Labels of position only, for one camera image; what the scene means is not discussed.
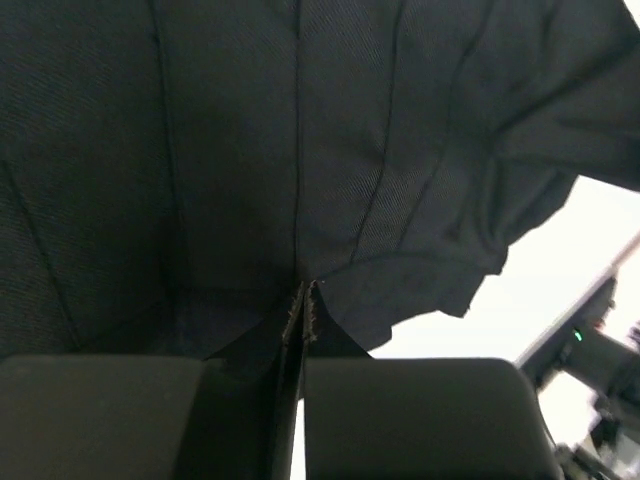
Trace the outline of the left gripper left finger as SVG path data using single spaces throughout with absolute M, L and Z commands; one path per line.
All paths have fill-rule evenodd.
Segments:
M 285 479 L 304 295 L 212 358 L 14 356 L 1 364 L 5 479 Z

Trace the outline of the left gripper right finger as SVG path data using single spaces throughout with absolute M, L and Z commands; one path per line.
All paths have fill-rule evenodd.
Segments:
M 376 360 L 305 295 L 304 423 L 311 479 L 551 479 L 528 379 L 497 358 Z

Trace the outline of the black skirt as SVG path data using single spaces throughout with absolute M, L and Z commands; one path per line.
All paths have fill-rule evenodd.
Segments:
M 621 1 L 5 1 L 1 353 L 205 358 L 303 284 L 371 349 L 581 175 L 639 186 Z

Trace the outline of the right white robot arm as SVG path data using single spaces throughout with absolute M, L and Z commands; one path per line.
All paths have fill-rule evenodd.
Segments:
M 517 361 L 538 392 L 564 372 L 595 393 L 584 440 L 551 441 L 565 479 L 639 477 L 639 353 L 599 329 L 616 286 L 614 274 L 598 279 Z

